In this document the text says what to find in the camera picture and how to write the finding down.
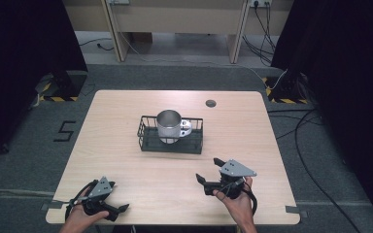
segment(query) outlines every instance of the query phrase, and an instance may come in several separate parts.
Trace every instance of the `cup handle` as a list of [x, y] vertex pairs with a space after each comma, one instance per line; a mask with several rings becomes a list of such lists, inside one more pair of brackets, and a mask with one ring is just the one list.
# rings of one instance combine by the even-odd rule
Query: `cup handle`
[[186, 119], [183, 119], [181, 121], [181, 133], [180, 137], [184, 137], [190, 134], [192, 132], [192, 123], [187, 121]]

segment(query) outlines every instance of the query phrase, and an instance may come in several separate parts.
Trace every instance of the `metal basket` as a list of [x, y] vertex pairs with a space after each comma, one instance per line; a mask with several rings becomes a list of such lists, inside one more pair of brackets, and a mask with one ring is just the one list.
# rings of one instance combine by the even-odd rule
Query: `metal basket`
[[156, 127], [156, 116], [142, 116], [138, 128], [139, 146], [141, 151], [160, 151], [160, 152], [178, 152], [200, 154], [203, 146], [203, 124], [202, 118], [186, 118], [192, 124], [192, 131], [189, 135], [179, 138], [173, 144], [166, 144], [158, 136]]

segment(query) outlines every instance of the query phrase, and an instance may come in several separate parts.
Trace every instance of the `light wood tabletop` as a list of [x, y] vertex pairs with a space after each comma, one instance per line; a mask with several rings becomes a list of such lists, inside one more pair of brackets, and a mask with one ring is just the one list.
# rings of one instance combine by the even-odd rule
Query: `light wood tabletop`
[[[216, 107], [206, 106], [215, 100]], [[167, 109], [203, 118], [201, 154], [141, 151], [141, 116]], [[257, 172], [255, 224], [296, 224], [287, 173], [260, 93], [254, 91], [100, 90], [96, 93], [53, 200], [69, 201], [103, 176], [116, 182], [105, 200], [129, 204], [115, 222], [99, 224], [235, 225], [216, 197], [206, 196], [195, 174], [218, 182], [213, 158], [237, 160]], [[65, 207], [47, 222], [63, 223]]]

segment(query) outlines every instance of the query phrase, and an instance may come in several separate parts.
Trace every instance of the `human hand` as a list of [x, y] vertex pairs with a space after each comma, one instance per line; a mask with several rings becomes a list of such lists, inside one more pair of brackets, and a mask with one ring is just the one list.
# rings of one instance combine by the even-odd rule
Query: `human hand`
[[[245, 183], [244, 189], [251, 191], [253, 179], [251, 177], [245, 177]], [[249, 195], [241, 193], [237, 198], [230, 199], [218, 190], [214, 190], [213, 193], [220, 201], [222, 201], [241, 230], [245, 233], [256, 233], [251, 198]]]
[[68, 218], [60, 229], [59, 233], [82, 233], [94, 222], [107, 217], [108, 215], [109, 212], [103, 211], [93, 216], [89, 216], [85, 213], [81, 201], [78, 201], [78, 203], [72, 209], [71, 214], [69, 214]]

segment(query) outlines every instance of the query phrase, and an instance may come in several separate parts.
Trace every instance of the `power strip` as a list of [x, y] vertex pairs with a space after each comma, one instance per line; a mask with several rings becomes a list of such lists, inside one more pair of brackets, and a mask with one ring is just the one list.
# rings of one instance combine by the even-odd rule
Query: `power strip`
[[271, 7], [271, 4], [272, 4], [272, 0], [251, 0], [251, 5], [250, 7], [253, 7], [254, 6], [254, 2], [257, 1], [258, 2], [258, 7], [259, 8], [266, 8], [267, 7], [267, 4], [269, 4], [269, 7]]

